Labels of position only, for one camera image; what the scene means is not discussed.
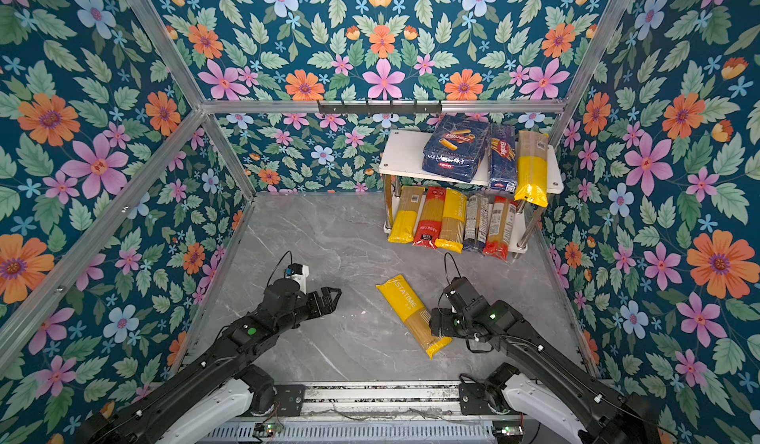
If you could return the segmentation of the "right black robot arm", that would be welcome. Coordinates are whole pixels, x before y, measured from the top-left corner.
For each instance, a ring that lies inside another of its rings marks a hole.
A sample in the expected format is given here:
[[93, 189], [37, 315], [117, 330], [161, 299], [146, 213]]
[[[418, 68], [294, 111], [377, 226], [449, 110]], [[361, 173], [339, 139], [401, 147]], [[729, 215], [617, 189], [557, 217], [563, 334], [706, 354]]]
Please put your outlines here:
[[495, 410], [536, 420], [569, 443], [657, 443], [656, 413], [646, 398], [626, 396], [564, 356], [506, 301], [489, 303], [465, 277], [431, 311], [435, 336], [481, 344], [506, 361], [484, 386]]

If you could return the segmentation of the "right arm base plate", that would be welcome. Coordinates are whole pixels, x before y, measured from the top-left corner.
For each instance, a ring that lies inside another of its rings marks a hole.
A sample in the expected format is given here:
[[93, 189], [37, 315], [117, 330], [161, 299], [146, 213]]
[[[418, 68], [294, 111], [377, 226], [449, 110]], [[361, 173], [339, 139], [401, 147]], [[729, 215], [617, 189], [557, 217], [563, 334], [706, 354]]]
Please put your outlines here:
[[507, 404], [501, 392], [482, 381], [460, 378], [459, 407], [462, 415], [513, 415], [516, 410]]

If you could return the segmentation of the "narrow yellow spaghetti pack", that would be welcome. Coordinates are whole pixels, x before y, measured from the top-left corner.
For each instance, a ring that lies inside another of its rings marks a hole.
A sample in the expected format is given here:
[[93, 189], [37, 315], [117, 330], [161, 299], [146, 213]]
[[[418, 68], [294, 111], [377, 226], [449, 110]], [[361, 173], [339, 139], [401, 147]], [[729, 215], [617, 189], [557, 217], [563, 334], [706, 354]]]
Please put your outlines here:
[[443, 226], [435, 246], [460, 254], [463, 251], [467, 197], [453, 189], [447, 189], [446, 192]]

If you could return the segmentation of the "red spaghetti pack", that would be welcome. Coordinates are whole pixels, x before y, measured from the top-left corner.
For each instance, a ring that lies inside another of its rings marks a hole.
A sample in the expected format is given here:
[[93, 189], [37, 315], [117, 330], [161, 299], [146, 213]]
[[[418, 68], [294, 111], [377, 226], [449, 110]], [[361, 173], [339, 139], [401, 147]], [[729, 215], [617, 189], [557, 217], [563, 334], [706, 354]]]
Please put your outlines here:
[[413, 244], [415, 246], [437, 248], [435, 242], [441, 235], [443, 226], [443, 209], [447, 189], [431, 187], [427, 190], [425, 204], [418, 222]]

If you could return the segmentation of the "white-label clear spaghetti pack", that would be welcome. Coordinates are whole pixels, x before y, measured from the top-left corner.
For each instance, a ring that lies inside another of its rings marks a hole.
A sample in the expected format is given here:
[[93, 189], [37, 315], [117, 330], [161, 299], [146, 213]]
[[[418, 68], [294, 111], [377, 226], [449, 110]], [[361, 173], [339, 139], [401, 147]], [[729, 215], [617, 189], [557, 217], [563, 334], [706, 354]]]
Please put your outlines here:
[[467, 200], [463, 249], [483, 252], [489, 226], [490, 202], [484, 194], [473, 194]]

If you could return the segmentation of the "yellow Pastatime spaghetti pack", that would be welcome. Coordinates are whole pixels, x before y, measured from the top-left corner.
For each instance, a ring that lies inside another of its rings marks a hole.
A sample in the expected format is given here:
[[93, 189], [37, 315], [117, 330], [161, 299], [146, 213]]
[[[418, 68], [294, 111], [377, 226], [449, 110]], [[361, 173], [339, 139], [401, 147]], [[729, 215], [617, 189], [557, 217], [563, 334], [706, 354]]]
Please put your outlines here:
[[388, 280], [376, 289], [431, 360], [452, 342], [450, 337], [433, 335], [429, 325], [431, 314], [403, 275]]

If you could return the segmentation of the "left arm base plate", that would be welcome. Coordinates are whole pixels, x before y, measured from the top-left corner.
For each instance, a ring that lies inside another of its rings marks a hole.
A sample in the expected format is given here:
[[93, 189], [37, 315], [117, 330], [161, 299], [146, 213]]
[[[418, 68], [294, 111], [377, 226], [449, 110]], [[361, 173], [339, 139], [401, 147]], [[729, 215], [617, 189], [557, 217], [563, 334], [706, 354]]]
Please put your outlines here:
[[305, 385], [275, 385], [274, 410], [278, 417], [298, 417], [302, 414], [307, 387]]

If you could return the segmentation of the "wide yellow spaghetti pack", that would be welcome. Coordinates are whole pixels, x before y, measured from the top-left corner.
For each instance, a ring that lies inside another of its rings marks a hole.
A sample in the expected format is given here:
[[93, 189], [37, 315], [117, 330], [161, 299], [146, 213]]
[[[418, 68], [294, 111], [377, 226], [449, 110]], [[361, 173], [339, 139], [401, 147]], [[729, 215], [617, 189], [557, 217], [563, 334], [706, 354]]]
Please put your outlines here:
[[424, 187], [405, 186], [401, 190], [400, 202], [394, 217], [388, 241], [410, 244], [414, 241], [420, 208], [425, 199]]

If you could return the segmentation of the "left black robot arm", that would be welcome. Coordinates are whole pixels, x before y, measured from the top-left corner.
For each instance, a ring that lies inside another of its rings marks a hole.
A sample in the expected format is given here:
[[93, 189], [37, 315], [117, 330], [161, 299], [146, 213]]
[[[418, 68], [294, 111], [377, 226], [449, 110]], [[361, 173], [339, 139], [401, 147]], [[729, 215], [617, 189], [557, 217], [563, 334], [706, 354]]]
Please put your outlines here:
[[307, 320], [336, 310], [342, 291], [322, 287], [304, 293], [293, 279], [278, 279], [267, 286], [254, 311], [222, 330], [210, 347], [189, 366], [160, 385], [146, 398], [115, 410], [100, 412], [82, 424], [77, 443], [156, 443], [193, 406], [233, 380], [258, 400], [260, 412], [271, 407], [273, 380], [255, 361], [274, 347], [280, 335]]

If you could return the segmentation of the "blue Barilla spaghetti pack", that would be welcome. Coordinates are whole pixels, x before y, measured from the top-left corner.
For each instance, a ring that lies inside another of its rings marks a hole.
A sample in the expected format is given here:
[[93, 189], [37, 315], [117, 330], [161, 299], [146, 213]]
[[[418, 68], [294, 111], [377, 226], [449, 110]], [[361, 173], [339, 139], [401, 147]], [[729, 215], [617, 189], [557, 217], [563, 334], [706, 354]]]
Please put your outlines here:
[[514, 194], [518, 186], [515, 129], [512, 125], [492, 124], [490, 133], [489, 189]]

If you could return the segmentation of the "red-yellow labelled spaghetti pack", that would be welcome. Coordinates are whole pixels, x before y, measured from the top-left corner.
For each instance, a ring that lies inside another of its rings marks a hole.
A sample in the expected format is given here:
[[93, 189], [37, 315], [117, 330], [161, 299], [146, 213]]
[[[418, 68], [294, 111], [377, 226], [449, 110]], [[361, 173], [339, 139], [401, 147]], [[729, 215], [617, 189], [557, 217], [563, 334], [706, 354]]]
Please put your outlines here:
[[497, 196], [494, 200], [489, 220], [485, 256], [492, 256], [507, 261], [510, 243], [517, 217], [517, 204], [512, 200]]

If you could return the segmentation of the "yellow-ended spaghetti pack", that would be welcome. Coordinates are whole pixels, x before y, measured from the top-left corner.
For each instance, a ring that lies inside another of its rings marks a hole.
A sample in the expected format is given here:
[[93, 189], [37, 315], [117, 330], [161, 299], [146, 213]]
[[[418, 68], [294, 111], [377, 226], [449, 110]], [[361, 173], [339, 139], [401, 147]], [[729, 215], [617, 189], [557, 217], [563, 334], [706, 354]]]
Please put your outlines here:
[[518, 184], [515, 200], [534, 206], [548, 206], [548, 137], [539, 132], [522, 130], [518, 135]]

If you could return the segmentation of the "blue Barilla pasta box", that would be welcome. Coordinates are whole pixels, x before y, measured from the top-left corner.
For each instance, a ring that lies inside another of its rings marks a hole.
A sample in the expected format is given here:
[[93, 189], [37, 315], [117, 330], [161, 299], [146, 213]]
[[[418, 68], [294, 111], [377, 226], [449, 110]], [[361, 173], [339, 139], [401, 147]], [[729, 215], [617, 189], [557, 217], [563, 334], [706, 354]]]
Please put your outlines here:
[[423, 149], [422, 169], [459, 182], [471, 182], [485, 155], [490, 130], [486, 122], [445, 117]]

